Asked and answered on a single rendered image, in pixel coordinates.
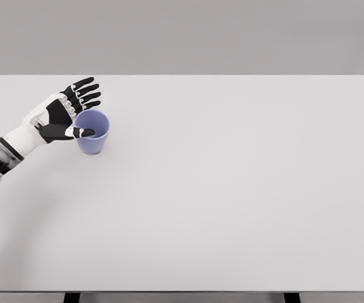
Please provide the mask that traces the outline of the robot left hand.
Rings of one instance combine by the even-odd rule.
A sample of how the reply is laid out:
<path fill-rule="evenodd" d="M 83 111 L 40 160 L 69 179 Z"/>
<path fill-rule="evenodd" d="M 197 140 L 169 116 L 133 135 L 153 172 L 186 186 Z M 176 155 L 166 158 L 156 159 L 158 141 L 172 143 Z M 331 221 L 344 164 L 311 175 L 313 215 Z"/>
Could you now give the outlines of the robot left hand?
<path fill-rule="evenodd" d="M 70 84 L 36 106 L 23 120 L 36 131 L 44 143 L 88 138 L 95 135 L 89 128 L 74 126 L 75 118 L 82 112 L 100 105 L 99 84 L 93 77 Z"/>

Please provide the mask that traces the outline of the lavender blue cup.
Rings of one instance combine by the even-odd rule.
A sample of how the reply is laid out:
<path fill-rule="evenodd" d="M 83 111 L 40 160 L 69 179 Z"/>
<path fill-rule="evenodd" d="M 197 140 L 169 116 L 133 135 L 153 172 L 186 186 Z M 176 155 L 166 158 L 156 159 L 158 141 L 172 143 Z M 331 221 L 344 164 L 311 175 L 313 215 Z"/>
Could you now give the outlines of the lavender blue cup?
<path fill-rule="evenodd" d="M 92 136 L 77 139 L 82 152 L 89 155 L 100 153 L 109 136 L 110 126 L 109 118 L 98 110 L 89 109 L 79 113 L 75 118 L 75 127 L 95 131 Z"/>

